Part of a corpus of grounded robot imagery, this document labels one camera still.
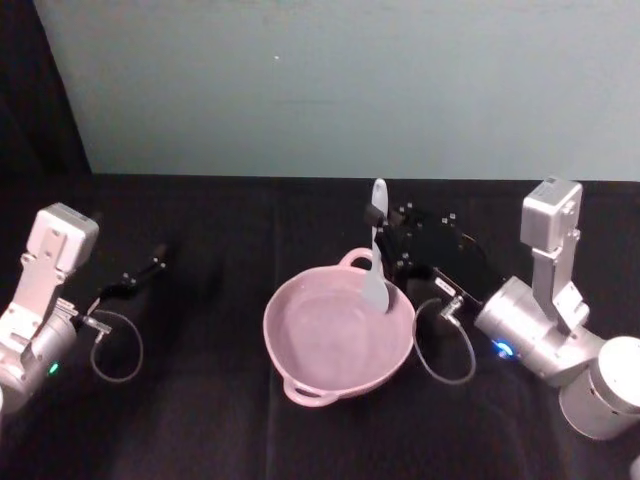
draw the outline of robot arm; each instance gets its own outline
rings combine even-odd
[[[98,232],[96,222],[61,203],[38,212],[21,257],[22,276],[0,317],[4,412],[21,408],[73,344],[77,312],[60,294],[89,258]]]
[[[368,221],[378,226],[392,282],[405,291],[411,279],[439,287],[445,309],[457,302],[458,321],[561,387],[561,408],[576,430],[608,439],[640,420],[640,340],[605,341],[584,327],[589,308],[571,281],[581,199],[580,184],[550,177],[524,200],[521,240],[532,247],[532,286],[498,274],[452,215],[407,204],[389,220],[369,207]]]

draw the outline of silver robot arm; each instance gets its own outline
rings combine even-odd
[[[76,339],[77,312],[60,294],[98,232],[96,222],[61,203],[38,212],[13,301],[0,317],[0,413],[20,409]]]
[[[579,183],[555,177],[525,198],[521,240],[532,247],[532,287],[512,277],[475,325],[561,387],[562,411],[576,430],[609,439],[640,420],[640,340],[605,341],[584,327],[589,307],[571,281],[581,199]]]

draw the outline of black plastic mount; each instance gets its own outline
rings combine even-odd
[[[376,243],[391,282],[405,293],[412,280],[432,283],[445,300],[462,296],[463,313],[475,318],[506,279],[455,220],[454,214],[436,215],[411,203],[390,211],[389,218],[373,205],[365,210],[365,222],[378,229]]]

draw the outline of black tablecloth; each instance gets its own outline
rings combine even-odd
[[[502,272],[528,281],[520,209],[536,183],[388,185],[392,203],[455,212]],[[366,396],[318,410],[286,399],[262,338],[264,307],[291,276],[367,245],[363,208],[371,185],[0,180],[0,305],[15,289],[35,213],[57,201],[103,214],[90,262],[65,289],[70,301],[85,302],[165,239],[182,247],[151,290],[110,305],[142,331],[140,376],[121,386],[98,380],[88,367],[93,335],[83,332],[59,373],[5,419],[0,478],[626,479],[640,453],[640,428],[606,443],[581,437],[565,423],[557,392],[483,348],[488,340],[477,332],[479,372],[468,386],[435,382],[412,354]],[[640,336],[640,187],[586,183],[581,230],[574,280],[591,307],[590,328],[605,337]],[[120,345],[121,361],[130,361],[125,353],[135,351],[125,340]]]

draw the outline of cylindrical motor housing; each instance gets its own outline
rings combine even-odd
[[[589,368],[560,391],[560,407],[580,433],[612,439],[640,421],[640,340],[604,344]]]
[[[60,360],[75,339],[76,331],[68,316],[54,310],[21,355],[8,354],[0,360],[4,413],[19,410],[29,400],[42,384],[51,365]]]
[[[531,287],[517,277],[491,297],[475,325],[495,342],[509,345],[525,367],[552,386],[573,381],[604,343],[584,327],[568,337],[560,333]]]

